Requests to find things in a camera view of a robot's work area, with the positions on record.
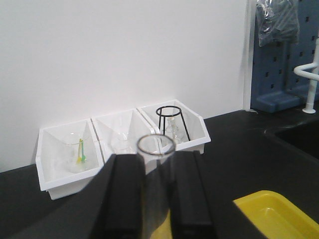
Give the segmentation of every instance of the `clear glass tube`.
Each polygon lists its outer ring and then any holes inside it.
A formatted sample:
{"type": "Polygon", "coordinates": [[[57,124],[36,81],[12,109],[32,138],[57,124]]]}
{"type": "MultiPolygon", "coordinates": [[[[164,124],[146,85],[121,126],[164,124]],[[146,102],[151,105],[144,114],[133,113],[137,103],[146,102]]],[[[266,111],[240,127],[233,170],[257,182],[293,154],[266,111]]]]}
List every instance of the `clear glass tube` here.
{"type": "Polygon", "coordinates": [[[171,239],[168,189],[173,181],[175,142],[162,134],[150,134],[138,140],[137,148],[145,164],[142,239],[171,239]]]}

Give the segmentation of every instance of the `white faucet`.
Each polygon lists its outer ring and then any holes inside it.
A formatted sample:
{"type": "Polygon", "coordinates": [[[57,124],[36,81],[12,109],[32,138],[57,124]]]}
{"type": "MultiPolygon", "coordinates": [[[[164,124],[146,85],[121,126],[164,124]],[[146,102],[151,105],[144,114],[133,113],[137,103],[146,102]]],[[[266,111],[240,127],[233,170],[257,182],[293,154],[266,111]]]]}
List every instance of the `white faucet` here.
{"type": "Polygon", "coordinates": [[[307,103],[306,107],[303,109],[303,112],[307,114],[314,114],[316,112],[314,109],[314,101],[316,96],[317,82],[319,81],[319,38],[316,40],[316,49],[313,63],[297,66],[294,69],[294,73],[298,76],[306,77],[310,80],[307,103]]]}

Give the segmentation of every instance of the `sink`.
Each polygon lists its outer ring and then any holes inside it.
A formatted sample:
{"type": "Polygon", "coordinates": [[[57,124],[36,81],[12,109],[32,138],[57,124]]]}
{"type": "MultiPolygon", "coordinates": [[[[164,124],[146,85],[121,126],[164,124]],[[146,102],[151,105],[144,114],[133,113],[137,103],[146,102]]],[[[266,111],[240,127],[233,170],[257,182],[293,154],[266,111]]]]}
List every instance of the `sink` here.
{"type": "Polygon", "coordinates": [[[278,131],[275,136],[319,159],[319,120],[278,131]]]}
{"type": "Polygon", "coordinates": [[[234,203],[268,239],[319,238],[319,225],[279,193],[263,190],[234,203]]]}

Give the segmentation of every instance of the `yellow plastic container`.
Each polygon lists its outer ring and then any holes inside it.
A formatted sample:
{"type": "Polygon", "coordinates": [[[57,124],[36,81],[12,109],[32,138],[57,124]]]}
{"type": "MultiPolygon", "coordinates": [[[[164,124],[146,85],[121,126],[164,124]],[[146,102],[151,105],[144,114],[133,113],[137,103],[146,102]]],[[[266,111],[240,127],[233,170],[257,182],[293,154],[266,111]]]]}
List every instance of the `yellow plastic container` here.
{"type": "Polygon", "coordinates": [[[269,239],[319,239],[319,225],[279,193],[259,191],[234,203],[269,239]]]}

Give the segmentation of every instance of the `metal ring stand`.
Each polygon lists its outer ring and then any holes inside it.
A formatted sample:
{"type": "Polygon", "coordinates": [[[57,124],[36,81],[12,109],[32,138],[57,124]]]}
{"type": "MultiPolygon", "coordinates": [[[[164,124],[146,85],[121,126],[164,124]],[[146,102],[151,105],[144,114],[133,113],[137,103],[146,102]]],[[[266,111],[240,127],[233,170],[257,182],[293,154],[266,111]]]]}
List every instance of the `metal ring stand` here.
{"type": "Polygon", "coordinates": [[[186,123],[185,123],[185,120],[184,120],[184,117],[183,117],[183,113],[181,112],[181,108],[180,107],[177,107],[177,106],[162,106],[162,107],[159,107],[156,110],[156,114],[159,116],[159,129],[160,129],[160,125],[161,125],[161,118],[162,117],[164,118],[163,119],[163,134],[164,135],[165,135],[165,119],[166,119],[166,117],[174,117],[174,116],[180,115],[181,119],[183,121],[183,124],[184,124],[184,128],[185,128],[185,131],[186,131],[186,134],[187,134],[187,138],[190,141],[190,137],[189,137],[188,130],[187,130],[187,127],[186,127],[186,123]],[[162,114],[162,109],[164,109],[164,108],[175,108],[175,109],[178,109],[178,112],[175,113],[175,114],[172,114],[172,115],[163,115],[162,114]]]}

